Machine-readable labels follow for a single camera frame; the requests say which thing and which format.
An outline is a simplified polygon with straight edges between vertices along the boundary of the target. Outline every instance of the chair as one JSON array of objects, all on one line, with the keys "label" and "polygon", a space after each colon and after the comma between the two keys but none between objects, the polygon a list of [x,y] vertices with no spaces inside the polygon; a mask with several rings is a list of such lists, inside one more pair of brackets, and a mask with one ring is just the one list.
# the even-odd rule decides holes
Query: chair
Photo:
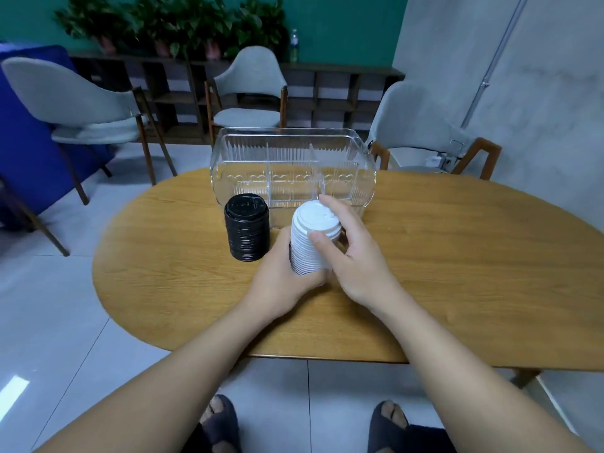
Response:
[{"label": "chair", "polygon": [[[219,108],[212,115],[214,94]],[[233,93],[270,95],[280,98],[279,111],[248,108],[222,108],[221,97]],[[221,127],[286,127],[288,83],[281,73],[275,54],[262,46],[243,48],[222,74],[205,82],[210,141],[215,142],[214,128]]]},{"label": "chair", "polygon": [[48,228],[42,223],[41,220],[36,216],[25,203],[23,203],[19,197],[11,190],[6,180],[0,176],[0,201],[4,202],[9,210],[21,221],[25,227],[32,231],[34,229],[40,230],[48,239],[57,247],[65,257],[69,256],[69,251],[56,239],[56,237],[48,230]]},{"label": "chair", "polygon": [[[394,83],[384,93],[367,144],[374,159],[380,157],[380,169],[393,165],[396,170],[420,173],[450,170],[451,174],[461,174],[476,154],[484,150],[488,157],[480,178],[487,180],[501,152],[497,144],[474,138],[448,122],[428,91],[408,80]],[[430,160],[438,165],[427,166]]]},{"label": "chair", "polygon": [[[64,144],[83,144],[94,154],[89,145],[129,143],[140,138],[148,175],[151,184],[155,185],[155,171],[144,128],[150,122],[172,174],[177,175],[140,88],[128,92],[105,90],[72,70],[47,60],[11,57],[2,62],[2,68],[8,83],[31,115],[55,126],[51,138],[64,157],[84,205],[89,203],[88,197],[64,150]],[[141,113],[137,98],[146,116]],[[101,165],[101,169],[111,177],[107,167]]]}]

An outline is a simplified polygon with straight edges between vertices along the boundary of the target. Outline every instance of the white cup lid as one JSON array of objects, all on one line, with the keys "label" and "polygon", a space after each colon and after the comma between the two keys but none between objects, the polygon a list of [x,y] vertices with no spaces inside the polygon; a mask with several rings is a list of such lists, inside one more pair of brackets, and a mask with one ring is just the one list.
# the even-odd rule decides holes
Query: white cup lid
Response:
[{"label": "white cup lid", "polygon": [[300,205],[294,213],[293,224],[306,235],[319,231],[330,238],[342,230],[338,217],[319,200]]}]

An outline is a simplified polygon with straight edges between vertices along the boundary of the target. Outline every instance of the green wall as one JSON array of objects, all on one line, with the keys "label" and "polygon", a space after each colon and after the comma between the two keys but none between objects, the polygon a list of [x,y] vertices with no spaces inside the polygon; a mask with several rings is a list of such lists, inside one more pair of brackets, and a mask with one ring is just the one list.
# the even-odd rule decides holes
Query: green wall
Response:
[{"label": "green wall", "polygon": [[[224,0],[236,6],[241,0]],[[297,28],[299,60],[391,66],[407,0],[283,0],[288,27]],[[65,0],[3,0],[0,38],[68,49],[94,47],[68,37],[53,21]]]}]

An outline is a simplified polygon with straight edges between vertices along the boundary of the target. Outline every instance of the person's right hand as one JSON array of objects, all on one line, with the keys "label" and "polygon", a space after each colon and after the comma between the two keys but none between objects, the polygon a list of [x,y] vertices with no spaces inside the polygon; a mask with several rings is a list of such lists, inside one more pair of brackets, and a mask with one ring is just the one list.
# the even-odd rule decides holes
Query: person's right hand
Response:
[{"label": "person's right hand", "polygon": [[311,242],[329,262],[342,289],[352,300],[373,311],[383,310],[385,303],[402,288],[390,272],[378,244],[349,205],[331,196],[321,195],[319,200],[339,218],[346,229],[349,247],[342,253],[322,232],[311,233]]}]

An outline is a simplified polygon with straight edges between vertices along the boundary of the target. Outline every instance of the black cup lid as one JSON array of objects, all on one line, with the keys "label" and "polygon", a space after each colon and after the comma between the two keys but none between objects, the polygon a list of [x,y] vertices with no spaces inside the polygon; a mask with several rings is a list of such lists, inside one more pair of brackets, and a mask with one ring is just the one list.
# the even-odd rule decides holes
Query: black cup lid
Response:
[{"label": "black cup lid", "polygon": [[238,194],[230,198],[225,212],[238,221],[254,221],[268,211],[264,199],[256,194]]}]

